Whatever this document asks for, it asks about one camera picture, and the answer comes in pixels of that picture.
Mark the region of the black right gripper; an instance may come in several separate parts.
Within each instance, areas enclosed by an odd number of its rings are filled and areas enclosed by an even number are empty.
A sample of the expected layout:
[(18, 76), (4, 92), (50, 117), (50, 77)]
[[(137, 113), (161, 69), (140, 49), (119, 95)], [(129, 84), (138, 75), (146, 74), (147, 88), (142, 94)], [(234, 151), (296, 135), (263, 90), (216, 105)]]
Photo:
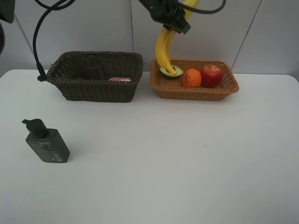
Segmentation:
[(161, 23), (169, 31), (186, 34), (190, 24), (185, 20), (185, 11), (176, 5), (177, 0), (139, 0), (153, 21)]

